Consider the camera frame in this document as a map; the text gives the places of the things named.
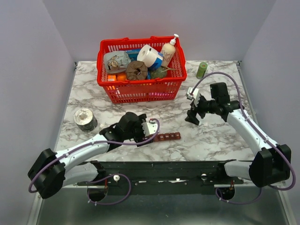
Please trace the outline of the red weekly pill organizer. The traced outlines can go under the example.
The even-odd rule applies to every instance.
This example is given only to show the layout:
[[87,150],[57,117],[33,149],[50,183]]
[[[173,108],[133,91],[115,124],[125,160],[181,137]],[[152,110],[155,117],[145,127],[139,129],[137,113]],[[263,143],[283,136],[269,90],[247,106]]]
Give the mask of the red weekly pill organizer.
[[156,135],[155,138],[153,139],[153,142],[176,141],[180,139],[181,139],[180,132],[164,133],[164,134]]

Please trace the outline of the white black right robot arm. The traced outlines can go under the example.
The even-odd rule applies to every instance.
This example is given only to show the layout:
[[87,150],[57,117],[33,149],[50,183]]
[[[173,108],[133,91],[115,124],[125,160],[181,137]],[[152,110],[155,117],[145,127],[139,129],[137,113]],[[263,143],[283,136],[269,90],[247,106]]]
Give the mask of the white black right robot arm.
[[287,180],[290,177],[288,163],[291,160],[291,149],[269,138],[249,117],[239,101],[230,100],[226,83],[210,85],[210,92],[212,99],[207,100],[198,88],[188,88],[186,96],[192,102],[185,120],[199,125],[197,115],[201,118],[208,113],[219,115],[244,139],[255,157],[252,161],[224,162],[215,173],[217,181],[225,184],[233,177],[239,177],[262,188]]

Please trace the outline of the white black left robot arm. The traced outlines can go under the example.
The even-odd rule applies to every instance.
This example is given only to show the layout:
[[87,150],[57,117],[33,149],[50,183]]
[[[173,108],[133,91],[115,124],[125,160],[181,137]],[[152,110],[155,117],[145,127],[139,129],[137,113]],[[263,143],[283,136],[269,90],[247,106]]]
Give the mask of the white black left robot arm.
[[139,147],[152,142],[159,132],[160,122],[155,118],[146,118],[146,114],[127,112],[119,122],[102,129],[99,134],[77,146],[57,152],[50,148],[42,151],[28,172],[28,191],[38,192],[47,199],[71,184],[101,184],[103,172],[87,160],[122,145]]

